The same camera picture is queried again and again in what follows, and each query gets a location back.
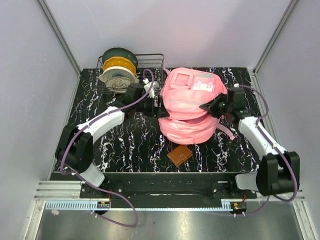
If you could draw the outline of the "pink student backpack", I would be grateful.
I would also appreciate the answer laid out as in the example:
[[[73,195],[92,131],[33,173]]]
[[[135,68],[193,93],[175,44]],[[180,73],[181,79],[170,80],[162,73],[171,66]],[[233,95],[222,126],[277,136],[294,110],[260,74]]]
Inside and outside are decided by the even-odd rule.
[[[217,129],[234,140],[234,134],[220,124],[220,117],[213,117],[200,108],[226,93],[227,88],[214,73],[183,67],[173,69],[160,92],[169,113],[168,117],[158,119],[161,133],[179,145],[204,143]]]

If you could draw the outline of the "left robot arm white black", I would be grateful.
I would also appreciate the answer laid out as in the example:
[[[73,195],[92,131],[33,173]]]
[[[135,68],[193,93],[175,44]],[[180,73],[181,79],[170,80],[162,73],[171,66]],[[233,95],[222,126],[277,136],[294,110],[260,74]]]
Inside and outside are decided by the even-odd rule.
[[[91,184],[90,192],[95,197],[103,198],[108,193],[108,186],[104,183],[104,174],[93,161],[94,143],[121,125],[132,110],[153,118],[167,117],[169,113],[164,107],[160,91],[157,82],[145,80],[143,84],[131,83],[125,93],[103,113],[78,125],[67,124],[55,151],[61,174],[66,174],[64,167],[70,168],[70,173],[79,175],[81,180]]]

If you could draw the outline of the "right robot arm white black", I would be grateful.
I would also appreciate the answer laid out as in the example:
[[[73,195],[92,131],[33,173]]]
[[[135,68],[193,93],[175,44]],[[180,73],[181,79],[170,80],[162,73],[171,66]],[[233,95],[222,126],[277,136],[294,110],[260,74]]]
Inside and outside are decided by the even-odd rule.
[[[226,117],[249,141],[260,158],[256,172],[239,173],[227,185],[228,195],[239,198],[245,190],[259,192],[262,196],[273,196],[283,201],[281,194],[292,193],[286,199],[293,201],[299,190],[300,156],[295,151],[287,151],[264,128],[261,120],[265,115],[255,116],[246,108],[245,89],[247,86],[235,84],[226,94],[219,94],[213,100],[200,105],[214,118]]]

